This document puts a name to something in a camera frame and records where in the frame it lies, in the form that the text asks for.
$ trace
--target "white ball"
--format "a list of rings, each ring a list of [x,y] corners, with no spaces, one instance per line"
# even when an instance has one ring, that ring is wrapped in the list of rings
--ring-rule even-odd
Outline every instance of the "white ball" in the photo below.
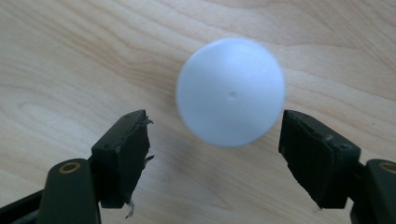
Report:
[[[187,60],[176,98],[196,136],[215,146],[238,147],[274,125],[285,101],[285,82],[276,58],[262,45],[225,38]]]

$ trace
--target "wood grain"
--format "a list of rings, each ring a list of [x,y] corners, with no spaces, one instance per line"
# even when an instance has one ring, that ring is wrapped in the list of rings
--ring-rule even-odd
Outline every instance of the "wood grain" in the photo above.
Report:
[[[123,114],[145,108],[150,154],[127,208],[103,223],[350,223],[319,210],[277,153],[281,120],[259,141],[218,148],[176,109],[183,63],[226,36],[263,43],[287,82],[285,108],[310,114],[396,161],[392,0],[0,2],[0,206],[42,189],[60,161],[88,158]]]

